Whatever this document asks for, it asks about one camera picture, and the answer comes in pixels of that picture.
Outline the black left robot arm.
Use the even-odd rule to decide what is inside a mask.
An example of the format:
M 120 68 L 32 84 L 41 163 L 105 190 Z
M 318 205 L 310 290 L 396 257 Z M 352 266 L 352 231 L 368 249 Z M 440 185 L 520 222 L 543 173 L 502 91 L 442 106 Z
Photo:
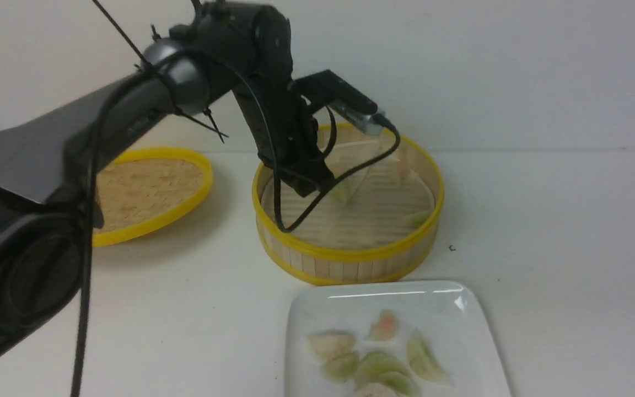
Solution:
M 73 387 L 85 359 L 98 174 L 167 116 L 233 93 L 258 157 L 300 196 L 332 186 L 317 124 L 293 85 L 292 30 L 264 3 L 192 3 L 130 75 L 0 131 L 0 357 L 80 294 Z

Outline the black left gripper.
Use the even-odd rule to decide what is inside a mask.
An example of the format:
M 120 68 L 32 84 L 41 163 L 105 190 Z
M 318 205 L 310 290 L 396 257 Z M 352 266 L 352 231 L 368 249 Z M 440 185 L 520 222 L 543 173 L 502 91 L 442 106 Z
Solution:
M 317 144 L 317 122 L 308 113 L 307 103 L 287 88 L 254 83 L 233 90 L 240 111 L 254 137 L 258 158 L 270 169 L 279 166 L 279 179 L 299 196 L 332 186 L 335 176 L 327 167 Z

